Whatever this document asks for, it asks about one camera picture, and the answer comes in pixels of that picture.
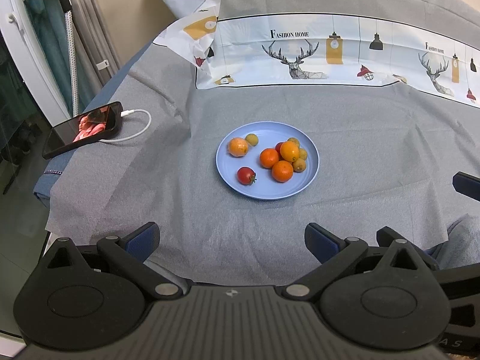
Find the ridged surface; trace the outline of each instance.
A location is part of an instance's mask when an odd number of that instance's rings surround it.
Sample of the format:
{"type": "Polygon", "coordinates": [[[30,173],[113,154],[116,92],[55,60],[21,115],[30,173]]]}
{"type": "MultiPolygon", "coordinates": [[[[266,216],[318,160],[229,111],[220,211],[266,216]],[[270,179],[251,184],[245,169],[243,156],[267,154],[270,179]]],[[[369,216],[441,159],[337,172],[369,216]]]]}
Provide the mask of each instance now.
{"type": "Polygon", "coordinates": [[[446,358],[434,347],[382,353],[354,346],[333,335],[311,304],[283,299],[272,287],[209,286],[194,286],[184,298],[155,303],[133,333],[104,348],[60,353],[32,345],[18,356],[20,360],[446,358]]]}

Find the teal curtain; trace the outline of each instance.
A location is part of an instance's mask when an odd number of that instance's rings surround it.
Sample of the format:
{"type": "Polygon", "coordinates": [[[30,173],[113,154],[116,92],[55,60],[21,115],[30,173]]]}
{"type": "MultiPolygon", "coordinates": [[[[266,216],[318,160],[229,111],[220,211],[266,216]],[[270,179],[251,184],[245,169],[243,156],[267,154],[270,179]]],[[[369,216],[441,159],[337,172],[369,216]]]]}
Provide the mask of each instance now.
{"type": "Polygon", "coordinates": [[[0,35],[0,149],[37,107],[0,35]]]}
{"type": "MultiPolygon", "coordinates": [[[[71,114],[71,77],[67,31],[65,29],[65,16],[60,2],[59,0],[26,0],[25,7],[52,74],[71,114]]],[[[83,112],[95,94],[78,59],[77,75],[78,108],[80,112],[83,112]]]]}

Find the text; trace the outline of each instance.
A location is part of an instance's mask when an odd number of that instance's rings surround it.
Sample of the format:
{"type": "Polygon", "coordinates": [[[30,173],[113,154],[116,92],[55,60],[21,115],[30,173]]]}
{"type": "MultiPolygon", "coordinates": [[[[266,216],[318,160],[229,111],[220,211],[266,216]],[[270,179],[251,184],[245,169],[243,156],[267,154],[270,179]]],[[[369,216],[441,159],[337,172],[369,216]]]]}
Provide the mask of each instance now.
{"type": "Polygon", "coordinates": [[[425,42],[425,49],[428,51],[435,51],[436,53],[445,54],[444,50],[429,46],[428,42],[425,42]]]}
{"type": "Polygon", "coordinates": [[[272,39],[274,38],[308,38],[308,31],[277,32],[275,30],[270,30],[270,35],[272,39]]]}

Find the phone screen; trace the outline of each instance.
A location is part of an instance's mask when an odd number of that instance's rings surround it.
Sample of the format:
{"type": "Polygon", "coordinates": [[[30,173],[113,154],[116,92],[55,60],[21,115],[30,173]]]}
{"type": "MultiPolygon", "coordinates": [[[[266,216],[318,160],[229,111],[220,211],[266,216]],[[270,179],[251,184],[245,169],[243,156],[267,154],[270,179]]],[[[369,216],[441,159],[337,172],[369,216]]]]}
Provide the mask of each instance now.
{"type": "Polygon", "coordinates": [[[119,103],[105,105],[55,126],[45,144],[44,154],[112,130],[117,122],[117,113],[121,112],[120,107],[119,103]]]}

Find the white door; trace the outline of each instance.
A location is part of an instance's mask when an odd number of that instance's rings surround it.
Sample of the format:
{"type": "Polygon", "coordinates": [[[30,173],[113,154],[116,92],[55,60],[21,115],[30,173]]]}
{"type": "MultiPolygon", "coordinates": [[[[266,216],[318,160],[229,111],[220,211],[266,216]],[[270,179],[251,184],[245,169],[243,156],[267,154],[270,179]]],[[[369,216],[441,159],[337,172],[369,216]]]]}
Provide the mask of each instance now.
{"type": "Polygon", "coordinates": [[[18,71],[52,126],[71,116],[53,78],[23,0],[0,0],[0,30],[18,71]]]}

